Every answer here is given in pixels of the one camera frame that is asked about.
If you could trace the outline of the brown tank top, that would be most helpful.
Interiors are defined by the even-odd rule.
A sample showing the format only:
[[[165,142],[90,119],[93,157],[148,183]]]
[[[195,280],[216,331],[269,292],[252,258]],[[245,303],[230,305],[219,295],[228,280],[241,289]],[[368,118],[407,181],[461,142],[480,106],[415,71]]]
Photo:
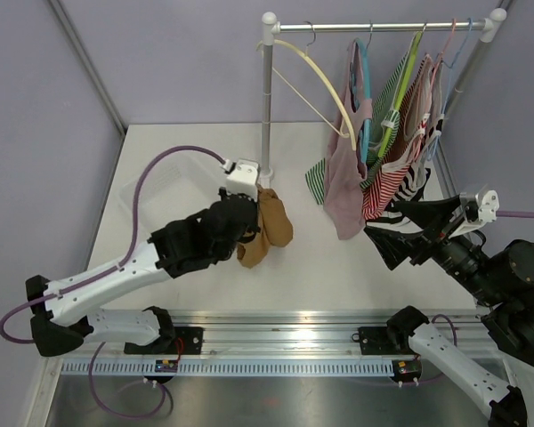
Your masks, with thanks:
[[[285,247],[294,237],[294,228],[287,217],[282,200],[274,189],[258,188],[258,227],[260,231],[249,243],[239,243],[237,258],[248,269],[259,264],[272,246]]]

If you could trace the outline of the pink tank top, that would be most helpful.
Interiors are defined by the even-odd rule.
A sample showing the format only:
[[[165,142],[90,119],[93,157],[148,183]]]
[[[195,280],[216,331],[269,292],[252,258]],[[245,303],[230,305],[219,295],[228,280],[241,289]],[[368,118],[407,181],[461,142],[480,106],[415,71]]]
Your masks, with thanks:
[[[362,214],[364,195],[360,184],[367,177],[367,167],[360,161],[358,144],[357,127],[361,125],[362,115],[353,111],[350,96],[347,94],[347,72],[353,54],[352,42],[348,49],[344,86],[339,94],[339,99],[351,120],[352,129],[347,128],[341,117],[336,118],[336,127],[342,128],[348,135],[330,137],[324,172],[323,208],[334,223],[337,237],[341,240],[353,238],[364,227]]]

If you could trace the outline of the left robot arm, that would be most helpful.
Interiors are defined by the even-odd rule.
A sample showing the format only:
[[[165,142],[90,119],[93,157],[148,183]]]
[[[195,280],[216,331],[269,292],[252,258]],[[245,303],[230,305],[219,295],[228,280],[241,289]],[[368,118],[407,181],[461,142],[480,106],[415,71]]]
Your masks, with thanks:
[[[259,231],[257,195],[220,189],[207,209],[169,222],[124,262],[62,280],[26,282],[32,339],[40,355],[57,357],[89,342],[121,342],[127,354],[164,354],[177,339],[166,309],[106,310],[104,304],[137,289],[205,270],[231,258],[237,244]]]

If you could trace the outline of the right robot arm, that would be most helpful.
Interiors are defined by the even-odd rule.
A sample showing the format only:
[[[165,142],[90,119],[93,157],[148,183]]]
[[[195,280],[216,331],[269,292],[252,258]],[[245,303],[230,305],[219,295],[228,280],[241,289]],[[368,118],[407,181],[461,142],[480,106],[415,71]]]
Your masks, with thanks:
[[[437,201],[394,205],[418,232],[367,226],[364,231],[390,270],[402,262],[433,261],[488,313],[481,316],[514,377],[493,376],[441,335],[420,310],[408,306],[386,322],[386,341],[397,352],[430,360],[484,413],[490,426],[534,426],[534,243],[516,239],[489,257],[466,234],[497,218],[494,190]]]

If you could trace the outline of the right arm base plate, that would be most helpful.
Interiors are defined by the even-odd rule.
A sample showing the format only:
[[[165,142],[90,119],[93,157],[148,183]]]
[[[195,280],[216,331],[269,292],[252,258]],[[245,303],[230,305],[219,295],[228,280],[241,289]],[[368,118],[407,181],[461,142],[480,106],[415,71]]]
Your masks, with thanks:
[[[364,356],[411,356],[416,353],[408,347],[400,347],[387,334],[385,326],[361,326],[351,335]]]

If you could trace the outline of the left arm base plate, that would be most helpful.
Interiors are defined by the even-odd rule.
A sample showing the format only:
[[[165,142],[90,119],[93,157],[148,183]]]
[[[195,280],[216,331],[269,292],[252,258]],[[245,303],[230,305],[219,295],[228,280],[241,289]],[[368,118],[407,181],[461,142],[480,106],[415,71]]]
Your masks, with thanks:
[[[127,342],[124,347],[126,355],[200,355],[202,351],[204,329],[198,326],[176,326],[172,341],[157,339],[155,342],[140,346]]]

